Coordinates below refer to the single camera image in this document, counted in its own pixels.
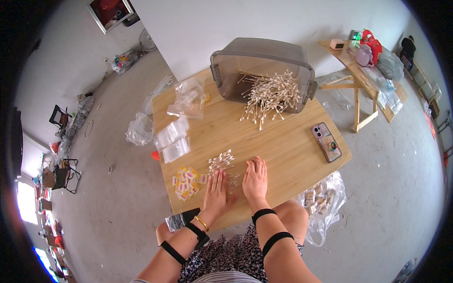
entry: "debris on floor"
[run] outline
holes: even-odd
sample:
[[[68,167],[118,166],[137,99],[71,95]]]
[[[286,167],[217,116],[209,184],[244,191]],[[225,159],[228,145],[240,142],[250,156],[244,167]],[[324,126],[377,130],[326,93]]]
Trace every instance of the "debris on floor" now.
[[[410,261],[408,261],[404,265],[404,267],[400,270],[400,272],[395,277],[395,279],[392,281],[392,283],[406,282],[406,280],[409,278],[409,276],[414,272],[416,262],[417,262],[417,258],[413,258]]]

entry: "pile of cotton swabs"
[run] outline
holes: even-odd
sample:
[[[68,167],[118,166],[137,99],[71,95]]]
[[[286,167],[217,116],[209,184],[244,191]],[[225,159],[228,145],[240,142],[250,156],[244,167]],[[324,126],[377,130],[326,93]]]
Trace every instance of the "pile of cotton swabs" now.
[[[290,73],[286,70],[283,75],[275,73],[273,77],[244,75],[237,83],[241,81],[251,82],[253,86],[242,93],[243,97],[250,96],[250,99],[244,107],[244,113],[240,120],[249,119],[250,115],[252,115],[252,121],[255,124],[258,120],[260,121],[260,130],[261,124],[264,123],[264,118],[273,110],[276,113],[272,120],[277,115],[280,115],[284,120],[281,113],[287,107],[297,107],[300,98],[298,84],[291,76],[292,74],[292,72]]]

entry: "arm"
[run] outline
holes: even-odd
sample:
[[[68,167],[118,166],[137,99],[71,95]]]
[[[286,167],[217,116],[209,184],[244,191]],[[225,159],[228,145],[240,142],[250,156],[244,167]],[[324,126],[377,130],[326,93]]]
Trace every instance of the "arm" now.
[[[227,174],[216,171],[213,180],[208,178],[206,196],[203,210],[198,216],[210,227],[217,218],[230,210],[236,196],[227,201]],[[205,227],[196,219],[191,221],[201,231],[206,232]],[[174,233],[167,241],[182,257],[187,259],[198,244],[197,235],[189,228],[182,228]],[[137,276],[137,279],[149,282],[176,282],[181,272],[181,264],[175,260],[166,250],[159,248],[151,262]]]
[[[252,213],[270,208],[266,201],[267,167],[259,157],[247,161],[248,168],[242,187]],[[256,221],[256,231],[261,250],[270,237],[287,232],[275,214],[265,214]],[[278,240],[264,258],[264,270],[269,282],[320,282],[302,260],[299,249],[291,238]]]

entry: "pink phone case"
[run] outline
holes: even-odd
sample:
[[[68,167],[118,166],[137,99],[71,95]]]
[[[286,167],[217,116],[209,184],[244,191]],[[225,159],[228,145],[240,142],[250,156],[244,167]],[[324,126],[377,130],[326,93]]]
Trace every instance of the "pink phone case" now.
[[[341,156],[341,150],[325,123],[312,127],[312,132],[329,162],[333,162]]]

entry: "white wall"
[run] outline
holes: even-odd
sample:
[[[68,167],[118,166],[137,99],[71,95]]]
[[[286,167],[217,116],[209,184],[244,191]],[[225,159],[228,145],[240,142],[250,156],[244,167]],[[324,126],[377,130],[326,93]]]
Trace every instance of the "white wall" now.
[[[343,65],[319,40],[347,38],[370,29],[390,50],[410,13],[400,0],[131,0],[178,80],[209,66],[209,58],[236,37],[270,38],[300,44],[316,76]]]
[[[118,25],[104,35],[86,8],[86,1],[67,0],[46,23],[38,50],[28,58],[20,77],[15,104],[22,111],[22,127],[49,144],[57,141],[57,127],[49,123],[55,104],[69,112],[77,109],[76,96],[92,91],[110,68],[110,61],[138,44],[141,21]],[[37,151],[24,142],[23,171],[35,176]]]

